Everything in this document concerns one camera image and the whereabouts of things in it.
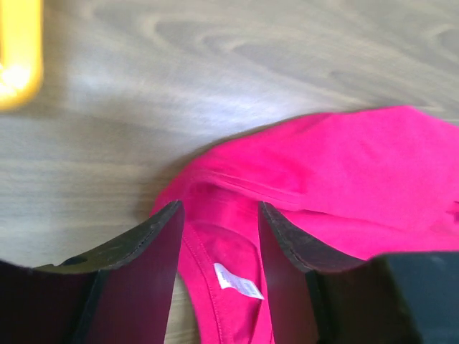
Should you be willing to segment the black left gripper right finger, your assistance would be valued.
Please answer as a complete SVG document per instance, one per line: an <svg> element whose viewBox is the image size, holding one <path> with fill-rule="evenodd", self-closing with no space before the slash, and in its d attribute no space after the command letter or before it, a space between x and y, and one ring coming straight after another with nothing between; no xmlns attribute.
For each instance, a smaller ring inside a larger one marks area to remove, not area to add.
<svg viewBox="0 0 459 344"><path fill-rule="evenodd" d="M258 209L276 343L456 343L458 253L383 254L364 261Z"/></svg>

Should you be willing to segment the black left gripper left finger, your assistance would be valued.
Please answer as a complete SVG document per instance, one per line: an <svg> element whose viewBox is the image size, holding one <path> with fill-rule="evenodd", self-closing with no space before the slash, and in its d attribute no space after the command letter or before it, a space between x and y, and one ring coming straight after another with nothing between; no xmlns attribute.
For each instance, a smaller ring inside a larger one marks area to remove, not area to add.
<svg viewBox="0 0 459 344"><path fill-rule="evenodd" d="M2 262L1 341L162 343L183 228L183 204L173 201L62 264Z"/></svg>

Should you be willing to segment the pink t shirt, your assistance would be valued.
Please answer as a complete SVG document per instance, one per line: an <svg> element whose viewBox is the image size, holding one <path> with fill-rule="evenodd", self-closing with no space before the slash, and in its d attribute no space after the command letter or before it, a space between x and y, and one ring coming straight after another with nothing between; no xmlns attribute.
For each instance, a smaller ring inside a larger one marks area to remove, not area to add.
<svg viewBox="0 0 459 344"><path fill-rule="evenodd" d="M456 250L458 128L409 106L307 115L196 158L154 208L175 200L201 341L272 343L258 204L360 259Z"/></svg>

